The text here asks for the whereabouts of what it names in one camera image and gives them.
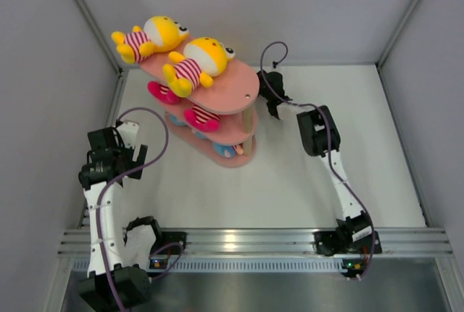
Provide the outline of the yellow plush striped shirt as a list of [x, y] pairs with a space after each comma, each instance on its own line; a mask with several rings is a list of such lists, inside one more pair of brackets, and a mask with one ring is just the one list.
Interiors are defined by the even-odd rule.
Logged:
[[182, 52], [170, 52], [162, 67], [169, 89], [180, 98], [189, 97], [198, 86], [209, 88], [236, 56], [234, 49], [205, 36], [188, 42]]

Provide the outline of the white pink-eared plush toy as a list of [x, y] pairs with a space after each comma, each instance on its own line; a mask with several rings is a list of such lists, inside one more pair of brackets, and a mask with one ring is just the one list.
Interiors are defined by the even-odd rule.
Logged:
[[183, 116], [192, 128], [201, 132], [214, 132], [220, 128], [220, 116], [196, 104], [185, 109]]

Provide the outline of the pink plush striped shirt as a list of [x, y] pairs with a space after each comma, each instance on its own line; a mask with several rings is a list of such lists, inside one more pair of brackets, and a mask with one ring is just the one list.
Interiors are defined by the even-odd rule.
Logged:
[[165, 86], [159, 82], [148, 82], [147, 89], [153, 97], [160, 100], [162, 103], [175, 105], [180, 101], [180, 98], [174, 94], [168, 86]]

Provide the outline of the peach-faced boy plush doll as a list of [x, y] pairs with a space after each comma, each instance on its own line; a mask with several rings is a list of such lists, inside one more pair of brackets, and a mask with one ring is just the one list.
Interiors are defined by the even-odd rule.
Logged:
[[192, 130], [192, 134], [195, 135], [195, 137], [197, 137], [199, 139], [208, 140], [208, 138], [200, 131]]

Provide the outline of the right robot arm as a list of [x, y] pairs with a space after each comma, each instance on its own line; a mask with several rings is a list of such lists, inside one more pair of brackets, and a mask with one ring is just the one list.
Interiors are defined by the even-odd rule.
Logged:
[[315, 235], [316, 252], [325, 256], [341, 253], [371, 255], [376, 248], [376, 231], [366, 206], [349, 184], [341, 160], [341, 136], [325, 105], [311, 110], [293, 103], [283, 90], [283, 76], [272, 71], [257, 72], [260, 96], [267, 100], [268, 109], [276, 118], [283, 115], [278, 109], [296, 111], [299, 135], [309, 157], [321, 161], [331, 177], [335, 191], [336, 228]]

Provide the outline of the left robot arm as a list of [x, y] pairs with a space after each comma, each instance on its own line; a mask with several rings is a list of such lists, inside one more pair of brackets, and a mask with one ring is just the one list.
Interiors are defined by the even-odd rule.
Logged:
[[146, 265], [164, 237], [152, 216], [121, 219], [124, 179], [140, 179], [148, 147], [136, 145], [139, 125], [126, 121], [88, 133], [90, 150], [78, 174], [88, 208], [91, 244], [79, 295], [95, 311], [127, 311], [149, 301]]

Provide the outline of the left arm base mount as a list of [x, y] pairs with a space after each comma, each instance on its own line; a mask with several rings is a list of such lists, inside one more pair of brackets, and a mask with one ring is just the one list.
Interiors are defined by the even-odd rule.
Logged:
[[156, 249], [165, 247], [160, 255], [179, 255], [186, 248], [187, 233], [184, 231], [163, 231], [157, 238]]

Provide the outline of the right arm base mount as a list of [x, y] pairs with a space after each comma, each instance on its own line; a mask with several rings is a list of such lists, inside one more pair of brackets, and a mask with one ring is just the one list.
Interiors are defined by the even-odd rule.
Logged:
[[378, 232], [375, 231], [375, 241], [372, 242], [372, 235], [363, 237], [356, 242], [349, 242], [342, 239], [336, 231], [317, 231], [314, 233], [315, 251], [317, 254], [331, 257], [337, 254], [369, 254], [371, 247], [374, 254], [383, 252]]

